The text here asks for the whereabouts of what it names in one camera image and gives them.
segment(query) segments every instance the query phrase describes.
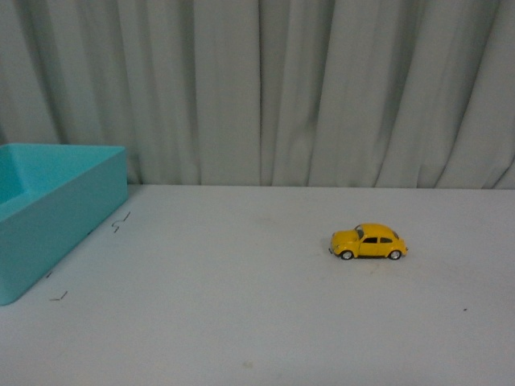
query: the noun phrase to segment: car door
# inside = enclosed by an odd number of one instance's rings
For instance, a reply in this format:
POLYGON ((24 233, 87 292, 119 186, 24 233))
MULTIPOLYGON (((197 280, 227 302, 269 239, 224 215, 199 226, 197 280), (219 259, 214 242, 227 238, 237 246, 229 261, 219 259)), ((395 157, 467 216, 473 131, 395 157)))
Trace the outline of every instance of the car door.
POLYGON ((377 237, 366 236, 360 244, 360 256, 377 256, 377 237))

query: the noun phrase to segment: car roof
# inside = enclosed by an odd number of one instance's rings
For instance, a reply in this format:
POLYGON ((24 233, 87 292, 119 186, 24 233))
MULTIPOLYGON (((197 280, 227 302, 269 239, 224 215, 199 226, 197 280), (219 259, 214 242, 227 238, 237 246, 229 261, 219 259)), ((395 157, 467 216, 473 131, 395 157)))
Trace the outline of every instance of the car roof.
POLYGON ((382 224, 362 224, 363 232, 368 236, 393 236, 393 231, 382 224))

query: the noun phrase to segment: car window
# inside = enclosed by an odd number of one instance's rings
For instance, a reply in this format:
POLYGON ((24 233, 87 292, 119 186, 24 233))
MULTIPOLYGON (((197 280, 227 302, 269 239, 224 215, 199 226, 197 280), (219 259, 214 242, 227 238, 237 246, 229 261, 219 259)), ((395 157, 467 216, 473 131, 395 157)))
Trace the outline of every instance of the car window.
POLYGON ((363 228, 361 227, 361 225, 358 225, 357 227, 355 227, 354 230, 357 232, 357 239, 361 240, 361 237, 363 237, 363 235, 365 234, 363 232, 363 228))

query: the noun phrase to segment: car wheel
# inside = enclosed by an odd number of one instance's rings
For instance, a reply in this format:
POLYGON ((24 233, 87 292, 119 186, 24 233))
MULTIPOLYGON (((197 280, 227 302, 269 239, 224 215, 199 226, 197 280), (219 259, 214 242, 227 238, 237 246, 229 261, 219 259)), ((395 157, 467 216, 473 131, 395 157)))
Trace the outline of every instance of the car wheel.
POLYGON ((402 256, 402 253, 400 251, 392 251, 389 253, 388 258, 390 260, 399 260, 402 256))
POLYGON ((341 260, 351 260, 354 257, 354 255, 352 254, 351 251, 343 251, 340 254, 340 257, 341 257, 341 260))

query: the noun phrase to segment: yellow toy car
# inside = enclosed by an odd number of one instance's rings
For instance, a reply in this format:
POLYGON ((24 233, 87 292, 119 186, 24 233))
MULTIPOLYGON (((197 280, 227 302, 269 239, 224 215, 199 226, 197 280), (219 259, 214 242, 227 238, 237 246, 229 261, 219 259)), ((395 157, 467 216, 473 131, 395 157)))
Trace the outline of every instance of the yellow toy car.
POLYGON ((329 252, 342 260, 354 257, 398 260, 408 253, 408 248, 404 240, 385 225, 361 224, 350 231, 334 232, 329 252))

